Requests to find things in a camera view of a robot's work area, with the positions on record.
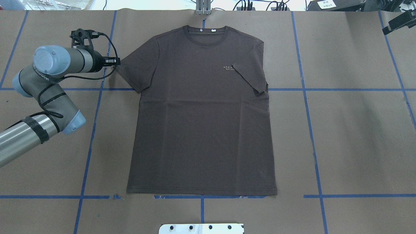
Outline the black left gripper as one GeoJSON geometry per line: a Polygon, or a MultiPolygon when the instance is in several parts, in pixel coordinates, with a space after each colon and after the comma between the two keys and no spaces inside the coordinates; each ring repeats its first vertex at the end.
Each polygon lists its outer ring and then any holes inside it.
{"type": "Polygon", "coordinates": [[[120,65],[119,57],[103,57],[101,55],[93,55],[93,70],[100,71],[109,65],[120,65]]]}

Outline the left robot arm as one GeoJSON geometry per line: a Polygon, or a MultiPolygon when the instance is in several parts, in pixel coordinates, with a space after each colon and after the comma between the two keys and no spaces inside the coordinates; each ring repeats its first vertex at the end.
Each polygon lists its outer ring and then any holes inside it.
{"type": "Polygon", "coordinates": [[[86,119],[59,85],[77,73],[98,72],[120,65],[120,58],[105,57],[81,46],[47,45],[37,48],[31,65],[12,79],[13,88],[36,100],[41,112],[29,115],[1,132],[1,166],[5,166],[58,133],[69,135],[86,119]]]}

